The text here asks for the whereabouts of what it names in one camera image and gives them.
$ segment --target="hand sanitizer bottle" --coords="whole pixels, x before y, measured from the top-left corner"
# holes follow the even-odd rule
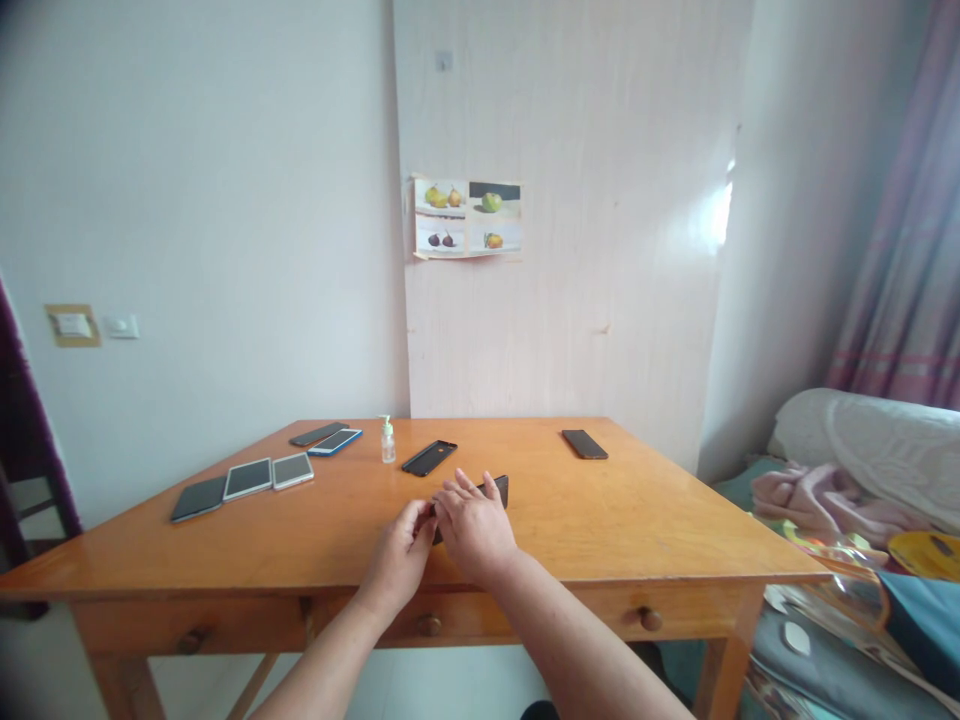
[[[380,449],[383,453],[383,462],[389,464],[397,459],[397,446],[393,442],[393,425],[389,415],[379,415],[383,418],[383,433],[380,435]]]

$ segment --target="white smartphone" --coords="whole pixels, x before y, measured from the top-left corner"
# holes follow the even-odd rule
[[[227,484],[223,488],[223,501],[236,500],[244,495],[266,490],[273,485],[273,463],[270,458],[254,460],[230,468]]]
[[[290,457],[273,461],[273,489],[283,490],[313,480],[313,466],[306,453],[297,453]]]
[[[307,455],[313,457],[330,457],[336,455],[344,447],[352,443],[358,437],[363,435],[363,430],[359,428],[348,428],[346,430],[337,430],[333,435],[321,443],[314,445],[307,450]]]

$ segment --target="smartphone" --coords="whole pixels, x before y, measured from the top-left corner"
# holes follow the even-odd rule
[[[330,437],[337,430],[343,430],[348,427],[350,426],[344,423],[330,423],[329,425],[324,425],[322,428],[317,428],[303,435],[297,435],[295,438],[290,438],[290,444],[296,445],[297,447],[307,447],[308,445],[320,442],[325,437]]]
[[[273,485],[273,463],[270,458],[254,460],[230,468],[223,488],[223,501],[230,502],[244,495],[266,490]]]
[[[606,450],[587,435],[586,430],[564,430],[562,434],[574,452],[584,460],[606,460],[609,457]]]
[[[226,483],[227,476],[224,475],[185,487],[173,509],[170,522],[182,522],[216,510],[223,505],[223,487]]]
[[[337,430],[337,432],[326,440],[307,450],[307,455],[311,457],[330,457],[331,455],[336,455],[361,435],[363,435],[363,430],[359,428]]]
[[[290,457],[273,461],[273,489],[283,490],[313,480],[313,466],[306,453],[297,453]]]

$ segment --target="tabletop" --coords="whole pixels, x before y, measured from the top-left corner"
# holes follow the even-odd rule
[[[327,424],[301,420],[0,576],[0,598],[304,595],[359,585],[379,531],[412,498],[461,467],[476,483],[510,477],[517,544],[568,586],[823,579],[822,566],[606,418],[394,420],[397,462],[380,460],[380,422],[315,479],[265,491],[179,524],[183,486],[233,465],[297,451],[288,439]],[[560,435],[586,430],[609,454],[578,458]],[[400,466],[434,440],[459,448],[425,478]],[[443,545],[422,592],[468,589]]]

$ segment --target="table drawer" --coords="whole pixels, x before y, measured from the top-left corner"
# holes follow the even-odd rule
[[[297,598],[81,602],[72,606],[93,655],[301,652]]]
[[[580,589],[574,595],[624,640],[684,640],[728,636],[743,588],[638,585]]]
[[[610,587],[574,594],[624,640],[726,637],[736,621],[737,587]],[[330,617],[348,598],[328,601]],[[441,647],[519,642],[486,593],[417,595],[383,634],[379,647]]]

